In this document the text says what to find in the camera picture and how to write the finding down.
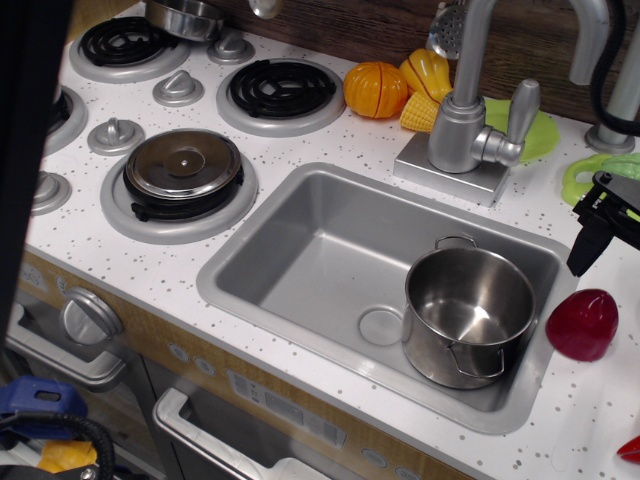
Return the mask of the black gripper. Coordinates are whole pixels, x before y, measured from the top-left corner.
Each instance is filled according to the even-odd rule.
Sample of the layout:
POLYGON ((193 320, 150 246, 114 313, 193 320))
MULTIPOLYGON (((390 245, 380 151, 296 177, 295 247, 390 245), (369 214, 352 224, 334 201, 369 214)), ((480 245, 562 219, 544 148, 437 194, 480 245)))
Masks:
POLYGON ((587 272, 613 237, 639 244, 639 181, 600 170, 592 183, 573 208, 582 226, 567 260, 575 277, 587 272))

